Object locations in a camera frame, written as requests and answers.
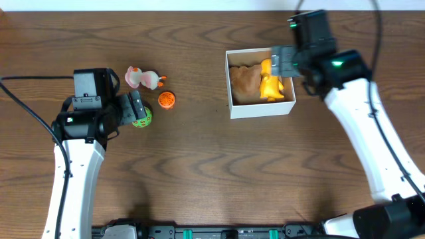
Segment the white cardboard box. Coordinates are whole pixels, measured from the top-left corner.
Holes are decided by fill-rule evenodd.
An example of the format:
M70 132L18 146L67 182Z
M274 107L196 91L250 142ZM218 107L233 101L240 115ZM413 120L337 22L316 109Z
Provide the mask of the white cardboard box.
M288 115L296 103L292 78L272 74L272 49L228 50L225 74L230 118Z

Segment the green patterned ball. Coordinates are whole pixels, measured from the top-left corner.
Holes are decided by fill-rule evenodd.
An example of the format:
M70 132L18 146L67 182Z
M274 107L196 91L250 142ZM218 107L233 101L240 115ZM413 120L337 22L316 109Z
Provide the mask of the green patterned ball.
M152 122L152 119L153 119L152 111L146 106L144 108L145 108L146 116L142 119L133 121L132 125L134 127L138 127L138 128L147 127Z

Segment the brown plush toy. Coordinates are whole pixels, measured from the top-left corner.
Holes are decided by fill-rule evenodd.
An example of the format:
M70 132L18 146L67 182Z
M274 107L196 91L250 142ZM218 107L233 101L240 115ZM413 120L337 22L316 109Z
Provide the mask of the brown plush toy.
M260 64L229 68L232 97L236 104L255 104L260 101L261 71Z

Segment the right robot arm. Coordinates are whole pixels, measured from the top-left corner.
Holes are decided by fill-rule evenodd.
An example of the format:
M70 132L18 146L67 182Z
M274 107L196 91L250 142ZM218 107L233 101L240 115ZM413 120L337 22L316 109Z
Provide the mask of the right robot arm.
M374 205L322 222L331 238L413 238L424 234L424 174L393 127L356 50L274 46L274 76L305 76L345 130L367 176Z

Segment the orange round toy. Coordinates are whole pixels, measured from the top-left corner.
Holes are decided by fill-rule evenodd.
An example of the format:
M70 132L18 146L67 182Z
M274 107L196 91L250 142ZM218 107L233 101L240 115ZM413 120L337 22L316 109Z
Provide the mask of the orange round toy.
M158 97L158 104L165 110L170 110L175 105L175 95L172 92L162 92Z

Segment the white pink duck toy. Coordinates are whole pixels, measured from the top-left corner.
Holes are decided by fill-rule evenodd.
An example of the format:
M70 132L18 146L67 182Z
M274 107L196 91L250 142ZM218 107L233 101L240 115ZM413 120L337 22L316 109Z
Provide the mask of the white pink duck toy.
M166 76L159 76L154 71L142 71L140 68L130 66L125 74L125 80L131 88L138 88L140 85L155 90L164 86L163 80Z

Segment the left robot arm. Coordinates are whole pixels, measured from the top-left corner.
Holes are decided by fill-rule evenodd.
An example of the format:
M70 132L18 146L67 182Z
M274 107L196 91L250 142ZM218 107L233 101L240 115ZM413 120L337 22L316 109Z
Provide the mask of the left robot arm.
M106 144L63 139L55 145L55 174L42 239L91 238L93 204Z

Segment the yellow rubber dinosaur toy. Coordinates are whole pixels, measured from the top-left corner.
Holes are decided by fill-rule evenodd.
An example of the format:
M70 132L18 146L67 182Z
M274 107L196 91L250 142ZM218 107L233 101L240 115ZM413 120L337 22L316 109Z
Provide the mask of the yellow rubber dinosaur toy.
M261 83L260 83L260 98L267 99L269 102L283 99L284 85L282 84L279 76L272 75L272 60L270 58L264 59L260 66L261 70Z

